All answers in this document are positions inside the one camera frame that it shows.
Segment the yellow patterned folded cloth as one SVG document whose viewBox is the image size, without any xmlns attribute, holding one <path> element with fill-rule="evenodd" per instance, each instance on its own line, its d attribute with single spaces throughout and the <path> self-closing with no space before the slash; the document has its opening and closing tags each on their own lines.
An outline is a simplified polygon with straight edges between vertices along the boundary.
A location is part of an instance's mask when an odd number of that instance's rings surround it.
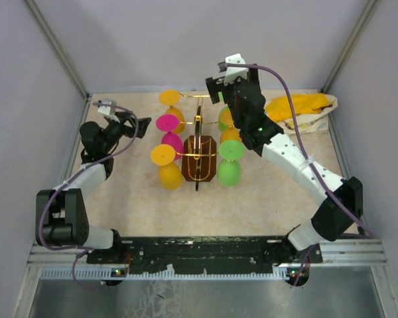
<svg viewBox="0 0 398 318">
<path fill-rule="evenodd" d="M 291 95 L 300 134 L 323 133 L 328 130 L 328 114 L 338 106 L 338 99 L 322 93 Z M 295 135 L 291 108 L 287 96 L 271 99 L 266 115 L 277 123 L 284 133 Z"/>
</svg>

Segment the green wine glass hung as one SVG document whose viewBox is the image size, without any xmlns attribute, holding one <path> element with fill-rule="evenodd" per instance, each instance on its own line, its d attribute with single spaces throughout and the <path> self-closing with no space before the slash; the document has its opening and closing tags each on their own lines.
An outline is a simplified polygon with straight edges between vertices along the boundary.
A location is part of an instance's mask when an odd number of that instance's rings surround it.
<svg viewBox="0 0 398 318">
<path fill-rule="evenodd" d="M 225 129 L 227 129 L 227 125 L 222 121 L 226 113 L 229 111 L 228 107 L 223 107 L 222 110 L 220 111 L 218 115 L 218 128 L 220 132 L 223 132 Z"/>
</svg>

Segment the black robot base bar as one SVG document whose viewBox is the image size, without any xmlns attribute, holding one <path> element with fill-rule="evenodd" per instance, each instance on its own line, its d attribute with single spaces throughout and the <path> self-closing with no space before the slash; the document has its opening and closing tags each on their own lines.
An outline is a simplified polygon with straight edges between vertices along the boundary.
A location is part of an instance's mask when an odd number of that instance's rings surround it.
<svg viewBox="0 0 398 318">
<path fill-rule="evenodd" d="M 88 264 L 126 264 L 140 266 L 168 262 L 245 260 L 248 264 L 264 261 L 270 265 L 300 262 L 321 263 L 306 249 L 297 250 L 280 236 L 207 236 L 207 237 L 123 237 L 110 249 L 95 250 Z"/>
</svg>

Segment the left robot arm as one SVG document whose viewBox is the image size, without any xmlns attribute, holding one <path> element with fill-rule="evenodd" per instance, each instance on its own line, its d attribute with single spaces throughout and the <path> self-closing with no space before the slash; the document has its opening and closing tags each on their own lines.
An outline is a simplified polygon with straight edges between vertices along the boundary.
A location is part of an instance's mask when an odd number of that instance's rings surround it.
<svg viewBox="0 0 398 318">
<path fill-rule="evenodd" d="M 124 257 L 125 247 L 114 240 L 115 231 L 89 223 L 84 200 L 110 177 L 121 138 L 143 138 L 151 118 L 119 111 L 106 121 L 105 128 L 94 121 L 81 125 L 79 170 L 61 185 L 37 193 L 36 242 L 49 250 L 101 250 L 105 259 L 116 263 Z"/>
</svg>

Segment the wooden rack base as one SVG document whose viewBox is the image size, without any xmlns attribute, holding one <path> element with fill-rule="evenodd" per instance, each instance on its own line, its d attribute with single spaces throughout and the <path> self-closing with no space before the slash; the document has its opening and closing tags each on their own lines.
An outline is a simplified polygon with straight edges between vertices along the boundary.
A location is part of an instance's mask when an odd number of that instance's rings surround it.
<svg viewBox="0 0 398 318">
<path fill-rule="evenodd" d="M 194 136 L 184 141 L 182 175 L 188 182 L 210 182 L 216 175 L 217 144 L 211 136 L 202 136 L 200 149 L 194 149 Z"/>
</svg>

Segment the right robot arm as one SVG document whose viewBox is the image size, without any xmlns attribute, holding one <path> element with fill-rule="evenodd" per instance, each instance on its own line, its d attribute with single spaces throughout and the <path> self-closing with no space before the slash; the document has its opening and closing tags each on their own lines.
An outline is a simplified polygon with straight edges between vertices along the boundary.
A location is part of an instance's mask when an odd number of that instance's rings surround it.
<svg viewBox="0 0 398 318">
<path fill-rule="evenodd" d="M 363 212 L 363 185 L 359 179 L 345 179 L 303 153 L 302 142 L 293 142 L 264 110 L 257 70 L 243 75 L 205 80 L 212 103 L 224 102 L 235 128 L 248 150 L 282 168 L 317 204 L 314 216 L 283 239 L 284 257 L 298 262 L 306 249 L 324 240 L 334 242 Z"/>
</svg>

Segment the pink plastic wine glass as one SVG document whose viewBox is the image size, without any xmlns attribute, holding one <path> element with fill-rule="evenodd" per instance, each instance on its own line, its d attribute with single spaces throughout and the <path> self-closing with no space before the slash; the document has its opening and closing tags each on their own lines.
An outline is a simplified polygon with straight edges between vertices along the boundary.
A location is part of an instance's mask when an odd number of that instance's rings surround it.
<svg viewBox="0 0 398 318">
<path fill-rule="evenodd" d="M 157 128 L 165 133 L 161 139 L 161 143 L 172 146 L 177 153 L 177 158 L 184 152 L 183 141 L 174 132 L 179 123 L 178 117 L 171 114 L 161 115 L 156 121 Z"/>
</svg>

